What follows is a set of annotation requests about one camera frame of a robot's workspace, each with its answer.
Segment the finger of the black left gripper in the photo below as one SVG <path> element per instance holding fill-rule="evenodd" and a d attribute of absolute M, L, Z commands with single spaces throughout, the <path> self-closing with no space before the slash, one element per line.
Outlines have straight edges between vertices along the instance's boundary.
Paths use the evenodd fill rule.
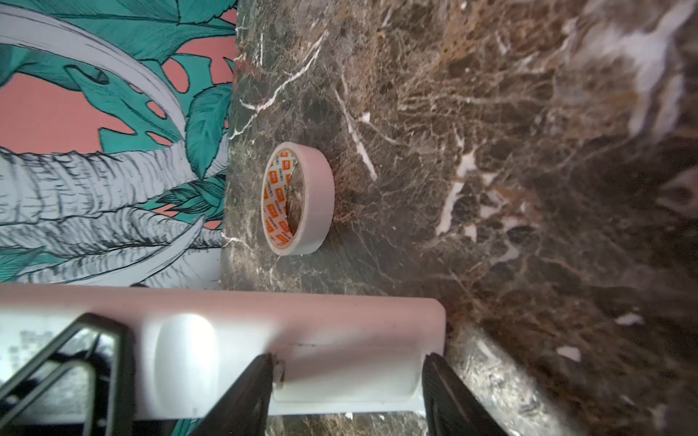
<path fill-rule="evenodd" d="M 87 377 L 84 435 L 131 435 L 136 413 L 135 336 L 86 312 L 1 387 L 1 430 L 11 428 L 68 374 Z"/>

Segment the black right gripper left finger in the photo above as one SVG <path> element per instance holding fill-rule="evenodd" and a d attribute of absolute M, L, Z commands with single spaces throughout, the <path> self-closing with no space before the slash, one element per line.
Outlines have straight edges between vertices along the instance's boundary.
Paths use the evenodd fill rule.
<path fill-rule="evenodd" d="M 256 356 L 191 435 L 265 435 L 273 381 L 272 354 Z"/>

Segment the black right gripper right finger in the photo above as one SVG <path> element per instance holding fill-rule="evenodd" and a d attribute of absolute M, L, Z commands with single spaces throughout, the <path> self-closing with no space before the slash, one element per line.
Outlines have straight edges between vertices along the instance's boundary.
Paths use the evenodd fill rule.
<path fill-rule="evenodd" d="M 422 387 L 429 435 L 506 434 L 443 356 L 428 354 L 425 357 Z"/>

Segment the white remote control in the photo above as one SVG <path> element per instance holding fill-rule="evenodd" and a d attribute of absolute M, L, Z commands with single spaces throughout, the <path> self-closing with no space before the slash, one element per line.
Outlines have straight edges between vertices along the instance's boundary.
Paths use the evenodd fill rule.
<path fill-rule="evenodd" d="M 90 312 L 135 337 L 136 416 L 204 416 L 260 354 L 278 364 L 269 412 L 421 412 L 421 372 L 445 347 L 433 299 L 5 283 L 1 377 Z"/>

